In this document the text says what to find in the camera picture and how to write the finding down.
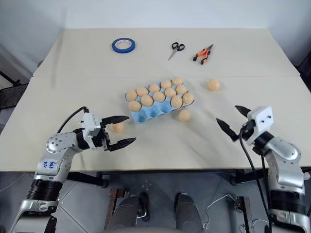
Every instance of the blue egg carton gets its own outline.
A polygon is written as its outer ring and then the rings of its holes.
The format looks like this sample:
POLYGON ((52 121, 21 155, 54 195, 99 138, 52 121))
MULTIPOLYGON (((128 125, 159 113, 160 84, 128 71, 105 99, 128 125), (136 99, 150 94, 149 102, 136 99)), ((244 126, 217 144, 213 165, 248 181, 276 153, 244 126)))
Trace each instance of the blue egg carton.
MULTIPOLYGON (((162 92, 164 94, 165 89, 161 88, 160 92, 162 92)), ((148 95, 152 98, 153 94, 154 94, 153 92, 149 92, 148 95)), ((137 96, 136 101, 141 103, 141 97, 137 96)), ((187 105, 189 105, 189 104, 183 103, 181 108, 183 108, 187 105)), ((131 113, 131 115, 132 115, 132 117, 136 123, 144 123, 146 120, 149 120, 152 118, 157 118, 159 115, 162 115, 162 114, 168 114, 173 110, 176 110, 176 108, 171 106, 171 98, 166 97, 162 103, 158 102, 158 101, 154 101, 154 103, 152 104, 151 107, 141 105, 141 109, 139 112, 130 111, 130 113, 131 113)))

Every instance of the egg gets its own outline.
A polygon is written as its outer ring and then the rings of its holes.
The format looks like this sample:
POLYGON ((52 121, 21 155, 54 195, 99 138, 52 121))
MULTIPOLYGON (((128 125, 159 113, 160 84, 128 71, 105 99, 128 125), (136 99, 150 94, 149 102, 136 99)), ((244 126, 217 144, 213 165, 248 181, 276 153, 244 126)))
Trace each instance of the egg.
POLYGON ((149 86, 149 91, 150 92, 156 92, 156 91, 159 91, 160 90, 160 87, 159 87, 159 85, 158 84, 151 84, 150 86, 149 86))
POLYGON ((211 91, 218 91, 219 88, 220 88, 220 83, 219 83, 219 81, 217 79, 210 79, 207 82, 207 87, 211 91))
POLYGON ((151 107, 152 104, 154 103, 153 99, 148 95, 142 96, 140 101, 142 105, 147 106, 147 107, 151 107))
POLYGON ((175 77, 175 78, 173 78, 173 80, 172 80, 172 84, 173 85, 175 85, 175 86, 178 86, 178 85, 181 85, 181 84, 183 84, 183 78, 181 78, 181 77, 175 77))
POLYGON ((171 98, 171 97, 176 95, 176 91, 173 88, 169 87, 169 88, 165 89, 164 94, 165 94, 166 97, 171 98))
POLYGON ((136 91, 134 90, 129 90, 127 93, 126 93, 126 100, 127 101, 133 101, 133 100, 136 100, 137 98, 137 93, 136 91))
POLYGON ((128 102, 128 109, 133 112, 139 112, 141 108, 141 104, 138 101, 130 101, 128 102))
POLYGON ((143 86, 137 88, 136 92, 137 92, 138 96, 147 95, 147 94, 149 93, 149 91, 147 90, 147 88, 146 88, 146 87, 143 87, 143 86))
POLYGON ((188 122, 191 119, 191 112, 188 109, 183 109, 178 114, 179 122, 188 122))
POLYGON ((183 101, 180 96, 173 96, 171 99, 171 106, 174 108, 181 108, 183 101))
POLYGON ((124 123, 120 122, 120 123, 117 123, 117 124, 112 124, 111 125, 111 129, 115 133, 122 133, 123 130, 124 130, 124 123))
POLYGON ((176 87, 176 92, 183 95, 187 92, 187 88, 184 85, 178 85, 176 87))
POLYGON ((172 83, 170 80, 164 80, 161 82, 161 88, 166 89, 166 88, 169 88, 171 86, 172 86, 172 83))
POLYGON ((183 103, 192 104, 194 101, 194 95, 191 92, 187 92, 183 95, 183 103))
POLYGON ((154 92, 153 98, 155 101, 162 103, 165 100, 165 95, 160 91, 156 91, 154 92))

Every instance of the table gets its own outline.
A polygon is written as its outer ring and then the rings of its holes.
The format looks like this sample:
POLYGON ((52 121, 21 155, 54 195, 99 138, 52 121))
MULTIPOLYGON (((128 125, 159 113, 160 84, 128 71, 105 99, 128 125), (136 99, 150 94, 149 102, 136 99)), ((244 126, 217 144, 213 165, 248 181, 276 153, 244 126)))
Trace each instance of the table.
MULTIPOLYGON (((275 123, 270 132, 296 144, 303 154, 300 164, 311 166, 311 95, 266 29, 87 29, 64 31, 31 78, 0 135, 0 170, 34 171, 46 139, 80 106, 88 106, 99 117, 129 116, 124 101, 128 89, 174 75, 182 75, 196 97, 189 107, 192 122, 177 122, 176 112, 144 124, 127 120, 125 133, 108 131, 112 143, 137 137, 133 144, 114 152, 85 150, 75 155, 71 170, 249 168, 239 144, 232 143, 215 120, 225 120, 238 132, 246 118, 234 108, 236 104, 250 109, 271 105, 275 123), (133 53, 112 51, 111 42, 122 36, 137 42, 133 53), (185 52, 168 62, 171 42, 177 39, 186 44, 185 52), (236 45, 227 47, 232 41, 236 45), (196 51, 211 43, 215 50, 207 65, 191 61, 196 51), (259 50, 259 43, 271 51, 259 50), (154 45, 149 52, 148 44, 154 45), (210 77, 221 82, 220 91, 206 90, 210 77)), ((76 115, 63 131, 80 128, 81 117, 76 115)), ((260 157, 248 149, 254 165, 261 167, 260 157)))

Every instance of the white backdrop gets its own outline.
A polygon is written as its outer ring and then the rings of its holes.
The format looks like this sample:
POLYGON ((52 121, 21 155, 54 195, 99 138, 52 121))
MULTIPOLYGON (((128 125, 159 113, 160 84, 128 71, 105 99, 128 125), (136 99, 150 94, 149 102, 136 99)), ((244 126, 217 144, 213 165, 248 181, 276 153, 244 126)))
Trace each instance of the white backdrop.
POLYGON ((62 28, 106 27, 269 28, 299 64, 311 49, 311 1, 0 0, 2 60, 28 78, 62 28))

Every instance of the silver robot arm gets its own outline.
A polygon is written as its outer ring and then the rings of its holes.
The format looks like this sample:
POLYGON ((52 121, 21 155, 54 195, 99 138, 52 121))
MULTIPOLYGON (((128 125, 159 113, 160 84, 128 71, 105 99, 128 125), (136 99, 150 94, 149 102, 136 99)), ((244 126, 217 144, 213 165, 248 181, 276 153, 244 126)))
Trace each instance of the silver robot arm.
POLYGON ((12 225, 12 233, 53 233, 57 219, 51 216, 58 206, 59 191, 71 168, 73 156, 88 148, 118 150, 135 141, 128 138, 111 145, 106 124, 119 123, 127 116, 112 116, 102 121, 88 111, 81 121, 82 127, 72 133, 57 133, 46 143, 46 151, 40 159, 31 189, 20 205, 12 225))
MULTIPOLYGON (((242 138, 253 151, 266 159, 269 184, 269 220, 267 233, 311 233, 309 217, 306 215, 303 173, 299 166, 300 150, 285 140, 268 132, 273 124, 271 107, 259 107, 253 111, 236 106, 248 118, 241 129, 242 138)), ((221 129, 233 141, 239 139, 224 121, 217 119, 221 129)))

